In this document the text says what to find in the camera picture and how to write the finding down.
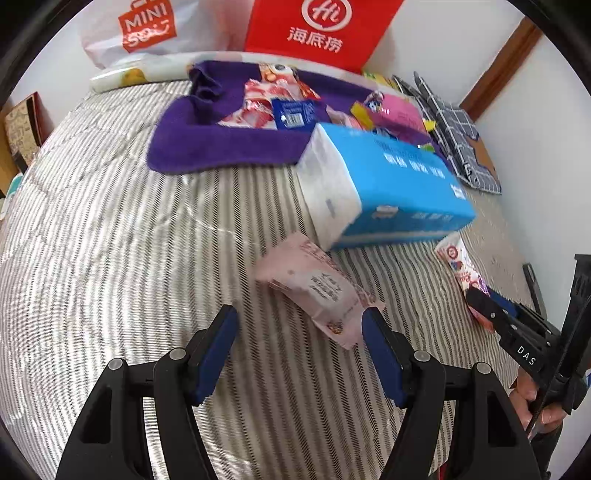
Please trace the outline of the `person's right hand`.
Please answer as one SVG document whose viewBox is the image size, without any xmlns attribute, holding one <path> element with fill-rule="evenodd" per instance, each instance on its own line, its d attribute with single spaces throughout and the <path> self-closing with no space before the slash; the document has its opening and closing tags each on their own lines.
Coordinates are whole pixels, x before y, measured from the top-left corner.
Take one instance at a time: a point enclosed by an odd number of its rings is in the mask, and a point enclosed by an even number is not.
<svg viewBox="0 0 591 480">
<path fill-rule="evenodd" d="M 509 395 L 509 399 L 519 417 L 521 425 L 526 429 L 531 422 L 533 415 L 529 410 L 529 404 L 533 403 L 537 398 L 538 385 L 534 382 L 532 377 L 522 368 L 518 369 L 518 375 L 514 382 L 514 386 Z M 558 403 L 553 403 L 546 406 L 539 418 L 539 432 L 546 434 L 551 433 L 560 427 L 567 413 L 562 409 Z"/>
</svg>

